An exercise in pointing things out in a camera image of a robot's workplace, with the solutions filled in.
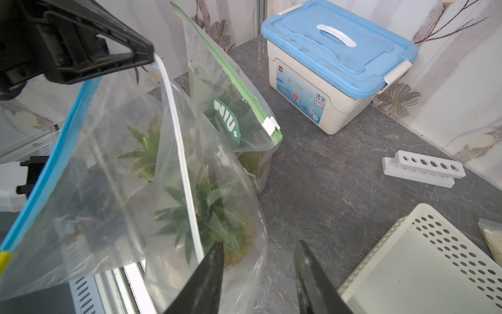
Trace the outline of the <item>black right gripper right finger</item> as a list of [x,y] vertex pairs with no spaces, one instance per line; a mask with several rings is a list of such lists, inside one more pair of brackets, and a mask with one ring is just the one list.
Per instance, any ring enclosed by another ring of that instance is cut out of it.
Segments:
[[303,240],[295,243],[294,266],[301,314],[352,313]]

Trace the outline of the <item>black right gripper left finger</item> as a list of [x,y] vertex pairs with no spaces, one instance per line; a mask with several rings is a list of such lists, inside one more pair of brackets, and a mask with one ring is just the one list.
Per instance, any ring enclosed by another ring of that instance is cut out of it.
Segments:
[[164,314],[217,314],[222,295],[223,273],[224,246],[223,243],[216,242]]

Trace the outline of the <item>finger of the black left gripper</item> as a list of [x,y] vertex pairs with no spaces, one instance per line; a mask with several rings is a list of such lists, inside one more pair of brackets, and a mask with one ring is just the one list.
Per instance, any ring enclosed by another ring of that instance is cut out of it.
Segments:
[[1,99],[39,75],[73,85],[154,62],[154,45],[96,1],[1,2]]

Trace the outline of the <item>yellow pineapple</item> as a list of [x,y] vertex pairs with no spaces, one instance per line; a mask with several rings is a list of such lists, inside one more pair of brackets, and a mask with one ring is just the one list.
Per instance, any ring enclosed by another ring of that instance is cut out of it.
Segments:
[[[192,187],[194,209],[204,252],[209,252],[213,244],[221,242],[224,245],[225,267],[238,264],[244,258],[252,236],[245,226],[244,215],[238,212],[237,205],[230,200],[235,181],[216,181],[208,164],[201,166],[197,174],[189,172],[189,178],[195,183]],[[183,242],[186,261],[189,263],[194,244],[186,197],[180,188],[166,186],[165,191],[176,204],[154,213],[154,220],[166,225],[152,235],[175,236],[175,245]]]
[[128,176],[137,173],[139,179],[144,179],[148,183],[152,183],[156,172],[156,161],[162,125],[158,117],[155,116],[150,121],[148,133],[146,135],[131,125],[127,125],[126,127],[129,133],[141,146],[119,155],[117,159],[135,159],[135,162],[128,170]]

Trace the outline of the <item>clear bag blue zipper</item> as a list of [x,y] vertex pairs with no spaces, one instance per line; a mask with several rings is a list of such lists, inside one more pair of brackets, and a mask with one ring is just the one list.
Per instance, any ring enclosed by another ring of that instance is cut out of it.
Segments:
[[213,247],[223,251],[218,313],[252,313],[268,252],[254,187],[237,157],[186,93],[169,79],[160,57],[163,119],[156,155],[156,211],[146,252],[145,283],[158,313],[182,299]]
[[135,70],[86,81],[20,216],[1,246],[1,299],[143,260],[156,206],[154,182],[128,176],[148,133],[163,119],[162,77]]

